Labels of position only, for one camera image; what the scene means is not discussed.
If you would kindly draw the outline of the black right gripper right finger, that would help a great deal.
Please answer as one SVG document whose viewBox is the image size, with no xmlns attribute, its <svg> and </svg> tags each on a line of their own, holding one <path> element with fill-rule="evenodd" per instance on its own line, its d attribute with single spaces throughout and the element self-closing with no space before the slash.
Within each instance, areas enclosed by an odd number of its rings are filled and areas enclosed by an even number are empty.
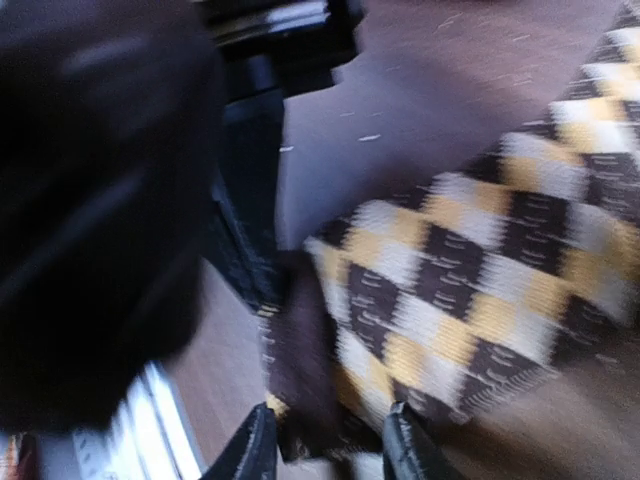
<svg viewBox="0 0 640 480">
<path fill-rule="evenodd" d="M 460 480 L 406 402 L 391 406 L 383 425 L 383 474 L 392 480 Z"/>
</svg>

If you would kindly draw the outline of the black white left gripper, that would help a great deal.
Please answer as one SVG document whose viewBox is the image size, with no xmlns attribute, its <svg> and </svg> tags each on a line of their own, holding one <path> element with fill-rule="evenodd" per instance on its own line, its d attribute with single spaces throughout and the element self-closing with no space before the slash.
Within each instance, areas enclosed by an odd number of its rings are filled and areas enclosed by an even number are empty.
<svg viewBox="0 0 640 480">
<path fill-rule="evenodd" d="M 1 430 L 107 428 L 190 343 L 211 263 L 276 313 L 284 102 L 359 52 L 358 1 L 1 5 Z"/>
</svg>

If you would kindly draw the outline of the brown checkered sock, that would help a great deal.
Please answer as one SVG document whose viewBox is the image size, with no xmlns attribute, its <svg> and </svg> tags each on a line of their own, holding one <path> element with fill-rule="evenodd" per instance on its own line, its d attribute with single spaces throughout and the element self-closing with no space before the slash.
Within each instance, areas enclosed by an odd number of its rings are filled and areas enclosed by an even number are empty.
<svg viewBox="0 0 640 480">
<path fill-rule="evenodd" d="M 263 314 L 283 459 L 380 448 L 397 402 L 445 428 L 552 378 L 639 303 L 639 5 L 564 93 L 465 168 L 304 243 L 317 320 Z"/>
</svg>

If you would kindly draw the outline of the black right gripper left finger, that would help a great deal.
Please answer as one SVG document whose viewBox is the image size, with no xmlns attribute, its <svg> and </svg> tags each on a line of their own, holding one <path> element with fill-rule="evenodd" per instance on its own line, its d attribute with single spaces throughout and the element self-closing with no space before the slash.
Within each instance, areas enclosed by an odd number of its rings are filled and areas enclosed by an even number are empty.
<svg viewBox="0 0 640 480">
<path fill-rule="evenodd" d="M 256 405 L 201 480 L 274 480 L 277 426 L 272 409 Z"/>
</svg>

